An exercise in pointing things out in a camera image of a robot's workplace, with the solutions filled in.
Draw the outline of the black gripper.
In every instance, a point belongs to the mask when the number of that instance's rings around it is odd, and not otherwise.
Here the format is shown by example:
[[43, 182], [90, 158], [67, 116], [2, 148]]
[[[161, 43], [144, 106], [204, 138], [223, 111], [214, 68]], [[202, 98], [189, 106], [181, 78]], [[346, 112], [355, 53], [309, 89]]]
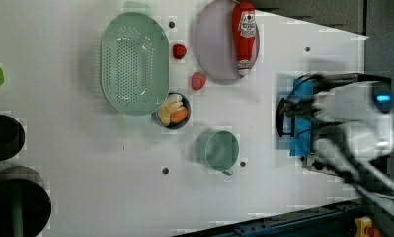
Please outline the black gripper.
[[291, 118], [315, 119], [318, 109], [314, 106], [315, 99], [308, 97], [307, 99], [299, 99], [289, 97], [285, 100], [282, 112]]

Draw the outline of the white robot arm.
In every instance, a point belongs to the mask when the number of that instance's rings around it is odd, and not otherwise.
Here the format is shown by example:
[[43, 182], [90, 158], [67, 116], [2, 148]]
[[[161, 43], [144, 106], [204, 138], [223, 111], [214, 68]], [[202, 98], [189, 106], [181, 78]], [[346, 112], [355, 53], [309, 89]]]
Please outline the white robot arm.
[[320, 162], [394, 217], [394, 181], [371, 164], [394, 151], [394, 93], [388, 83], [355, 82], [303, 99], [289, 94], [276, 114], [311, 122], [310, 148]]

